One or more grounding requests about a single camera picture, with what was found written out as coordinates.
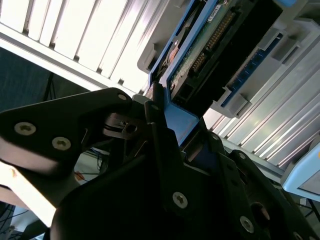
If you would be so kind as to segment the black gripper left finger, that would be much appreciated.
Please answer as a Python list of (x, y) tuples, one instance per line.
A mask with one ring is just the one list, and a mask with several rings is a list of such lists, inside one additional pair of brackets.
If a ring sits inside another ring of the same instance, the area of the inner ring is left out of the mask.
[(157, 158), (164, 180), (184, 165), (162, 107), (150, 99), (136, 102), (117, 88), (7, 110), (0, 126), (1, 160), (23, 176), (53, 180), (61, 188), (81, 153), (99, 145), (110, 145), (111, 163), (99, 176), (140, 156)]

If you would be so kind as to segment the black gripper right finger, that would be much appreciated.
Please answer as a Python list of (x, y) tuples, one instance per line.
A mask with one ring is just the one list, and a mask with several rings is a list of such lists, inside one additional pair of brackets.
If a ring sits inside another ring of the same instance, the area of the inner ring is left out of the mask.
[(200, 120), (202, 149), (197, 163), (217, 178), (226, 240), (317, 240), (319, 237), (289, 193), (273, 184), (247, 154), (227, 152), (222, 140)]

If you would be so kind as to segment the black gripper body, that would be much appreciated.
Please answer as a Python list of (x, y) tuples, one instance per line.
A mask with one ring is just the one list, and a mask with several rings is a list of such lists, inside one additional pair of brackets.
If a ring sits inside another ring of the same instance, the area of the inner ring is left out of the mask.
[(145, 155), (72, 191), (57, 208), (52, 240), (218, 240), (227, 222), (212, 178), (180, 165), (164, 180)]

